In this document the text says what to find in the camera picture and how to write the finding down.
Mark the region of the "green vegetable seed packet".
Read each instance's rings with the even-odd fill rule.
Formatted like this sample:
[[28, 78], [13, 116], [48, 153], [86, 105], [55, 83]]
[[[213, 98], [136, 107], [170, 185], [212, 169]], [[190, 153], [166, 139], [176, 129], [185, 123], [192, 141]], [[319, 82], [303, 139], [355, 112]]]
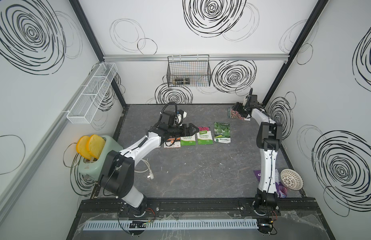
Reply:
[[214, 122], [214, 141], [217, 143], [231, 143], [231, 125], [229, 123]]

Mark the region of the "red flower seed packet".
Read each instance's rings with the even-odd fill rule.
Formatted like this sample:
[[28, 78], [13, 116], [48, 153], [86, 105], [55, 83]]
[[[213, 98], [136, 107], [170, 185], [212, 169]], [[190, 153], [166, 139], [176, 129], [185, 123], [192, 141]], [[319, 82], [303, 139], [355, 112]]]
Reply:
[[228, 118], [229, 119], [237, 119], [237, 120], [243, 120], [243, 121], [250, 121], [251, 118], [248, 116], [247, 118], [242, 117], [239, 112], [234, 111], [232, 108], [228, 108]]

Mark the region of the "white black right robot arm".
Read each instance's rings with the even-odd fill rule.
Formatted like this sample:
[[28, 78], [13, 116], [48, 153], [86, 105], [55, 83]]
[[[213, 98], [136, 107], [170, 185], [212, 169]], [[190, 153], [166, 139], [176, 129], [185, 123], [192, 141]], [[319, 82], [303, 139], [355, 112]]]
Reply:
[[276, 188], [276, 159], [282, 142], [282, 124], [272, 120], [258, 102], [258, 96], [251, 88], [243, 103], [235, 103], [234, 111], [241, 117], [255, 120], [259, 124], [256, 144], [261, 155], [261, 178], [253, 202], [254, 212], [267, 216], [277, 208], [278, 194]]

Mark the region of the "marigold seed packet orange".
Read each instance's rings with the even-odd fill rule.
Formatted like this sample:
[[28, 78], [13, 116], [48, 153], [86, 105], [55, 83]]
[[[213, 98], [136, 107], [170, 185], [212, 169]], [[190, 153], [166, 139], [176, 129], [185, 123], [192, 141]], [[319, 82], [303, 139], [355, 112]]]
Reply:
[[166, 140], [163, 144], [164, 148], [180, 148], [181, 142], [180, 137], [179, 138], [170, 138]]

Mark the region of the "impatiens seed packet green white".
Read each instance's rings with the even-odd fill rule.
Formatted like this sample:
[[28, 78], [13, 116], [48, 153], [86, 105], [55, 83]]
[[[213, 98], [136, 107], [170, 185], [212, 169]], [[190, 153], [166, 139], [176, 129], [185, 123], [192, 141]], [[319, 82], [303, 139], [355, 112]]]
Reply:
[[196, 145], [196, 135], [181, 137], [180, 145], [183, 146], [195, 146]]

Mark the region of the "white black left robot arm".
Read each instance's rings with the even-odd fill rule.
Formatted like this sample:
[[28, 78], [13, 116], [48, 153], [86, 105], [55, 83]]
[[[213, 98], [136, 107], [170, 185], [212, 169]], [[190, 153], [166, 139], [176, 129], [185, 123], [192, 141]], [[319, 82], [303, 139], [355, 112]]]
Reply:
[[184, 124], [184, 118], [184, 111], [179, 110], [175, 102], [169, 102], [144, 137], [126, 149], [110, 151], [105, 156], [98, 184], [120, 198], [134, 215], [144, 215], [147, 202], [146, 196], [134, 186], [135, 166], [170, 138], [190, 137], [200, 131], [194, 124]]

